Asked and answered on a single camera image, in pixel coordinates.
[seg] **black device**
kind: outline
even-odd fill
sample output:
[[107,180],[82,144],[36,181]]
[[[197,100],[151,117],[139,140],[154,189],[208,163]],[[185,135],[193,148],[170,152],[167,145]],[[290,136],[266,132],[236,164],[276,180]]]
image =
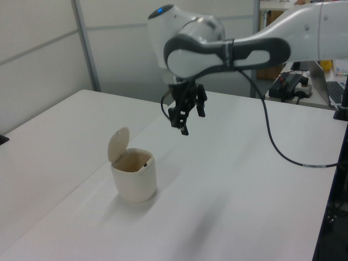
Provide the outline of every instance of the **black device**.
[[296,61],[291,66],[293,71],[309,71],[308,63],[306,61]]
[[9,138],[0,135],[0,145],[1,145],[1,144],[4,144],[5,142],[7,142],[7,141],[9,141],[9,140],[10,140]]
[[301,78],[301,74],[283,72],[272,84],[269,96],[279,98],[282,102],[294,98],[295,87],[301,81]]

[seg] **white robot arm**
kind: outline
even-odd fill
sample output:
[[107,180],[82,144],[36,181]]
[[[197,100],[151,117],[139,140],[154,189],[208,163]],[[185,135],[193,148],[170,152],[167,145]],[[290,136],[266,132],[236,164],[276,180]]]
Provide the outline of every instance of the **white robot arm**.
[[225,40],[221,22],[166,5],[147,20],[151,43],[176,106],[169,109],[173,127],[188,135],[186,119],[207,100],[195,79],[216,72],[273,67],[291,61],[348,58],[348,2],[294,7],[259,33]]

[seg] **black cable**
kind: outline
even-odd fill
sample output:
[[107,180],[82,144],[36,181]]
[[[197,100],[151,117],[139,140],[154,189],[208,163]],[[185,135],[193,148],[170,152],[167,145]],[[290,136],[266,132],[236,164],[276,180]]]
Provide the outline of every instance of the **black cable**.
[[302,99],[302,95],[301,95],[301,94],[299,94],[299,98],[297,99],[296,105],[298,105],[298,104],[299,104],[300,99]]
[[168,96],[168,94],[170,93],[170,91],[167,91],[163,96],[162,96],[162,99],[161,99],[161,109],[162,109],[162,112],[164,114],[164,116],[167,117],[168,120],[170,120],[168,114],[165,112],[164,108],[163,108],[163,101],[164,101],[164,98]]
[[303,167],[314,167],[314,168],[326,168],[326,167],[335,167],[335,166],[338,166],[338,165],[341,165],[341,164],[346,164],[348,163],[348,160],[343,160],[341,162],[337,162],[337,163],[334,163],[334,164],[328,164],[328,165],[311,165],[311,164],[303,164],[303,163],[299,163],[299,162],[296,162],[292,159],[289,159],[287,156],[285,156],[279,149],[278,147],[276,146],[275,142],[273,141],[273,137],[272,137],[272,134],[271,134],[271,129],[270,129],[270,123],[269,123],[269,119],[268,119],[268,113],[267,113],[267,108],[266,108],[266,103],[265,103],[265,99],[263,98],[263,95],[261,94],[259,88],[256,86],[256,84],[254,83],[254,81],[248,76],[246,75],[243,71],[241,70],[237,70],[240,74],[242,74],[251,84],[251,86],[256,90],[257,94],[260,96],[261,98],[261,101],[262,101],[262,105],[263,105],[263,108],[264,108],[264,111],[265,111],[265,117],[266,117],[266,124],[267,124],[267,131],[268,131],[268,136],[270,137],[270,140],[271,140],[271,143],[274,147],[274,149],[279,153],[280,156],[282,156],[284,159],[286,159],[287,161],[295,164],[295,165],[298,165],[298,166],[303,166]]

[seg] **table surface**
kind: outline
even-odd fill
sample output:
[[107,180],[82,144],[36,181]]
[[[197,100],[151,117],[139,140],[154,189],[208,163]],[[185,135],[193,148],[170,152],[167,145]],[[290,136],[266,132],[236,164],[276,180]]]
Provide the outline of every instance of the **table surface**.
[[280,2],[279,0],[261,0],[260,1],[260,10],[261,11],[286,11],[294,7],[296,0],[290,0],[289,2]]
[[8,133],[0,146],[0,253],[107,161],[111,136],[134,137],[158,103],[80,91]]
[[[130,142],[156,159],[154,198],[124,201],[105,163],[0,260],[312,260],[335,169],[281,158],[260,100],[207,95],[189,136],[161,115]],[[266,103],[285,155],[337,161],[346,122],[333,111]]]
[[[291,66],[292,63],[288,63],[286,64],[286,66],[284,67],[284,69],[282,70],[282,72],[289,72],[291,71]],[[310,79],[310,75],[309,72],[304,72],[303,76],[308,78],[308,83],[311,84],[312,81]],[[325,73],[325,79],[327,82],[339,82],[339,83],[343,83],[343,86],[345,85],[346,82],[346,76],[337,76],[335,75],[333,69],[330,70],[330,72],[326,72]],[[273,98],[269,96],[269,92],[267,91],[266,95],[265,95],[265,99],[269,100],[269,101],[277,101],[279,102],[280,99],[278,98]],[[297,97],[294,97],[292,100],[286,100],[286,103],[292,103],[292,104],[296,104],[297,102]],[[316,108],[321,108],[321,109],[330,109],[330,110],[334,110],[333,107],[329,107],[326,102],[324,101],[324,99],[321,97],[321,95],[318,93],[318,91],[316,90],[316,88],[313,86],[312,87],[312,95],[310,96],[310,98],[303,98],[300,100],[299,105],[303,105],[303,106],[310,106],[310,107],[316,107]]]

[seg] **white wall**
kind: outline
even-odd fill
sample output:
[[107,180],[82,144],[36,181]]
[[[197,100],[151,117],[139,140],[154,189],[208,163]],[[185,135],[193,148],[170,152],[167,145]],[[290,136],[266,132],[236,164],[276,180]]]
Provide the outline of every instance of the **white wall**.
[[[149,14],[166,4],[151,1],[79,0],[88,42],[103,92],[159,102],[167,86],[147,33]],[[172,4],[220,19],[227,38],[253,33],[254,0],[176,0]],[[249,96],[250,85],[236,73],[198,80],[206,90]]]
[[92,89],[70,0],[0,5],[0,133]]

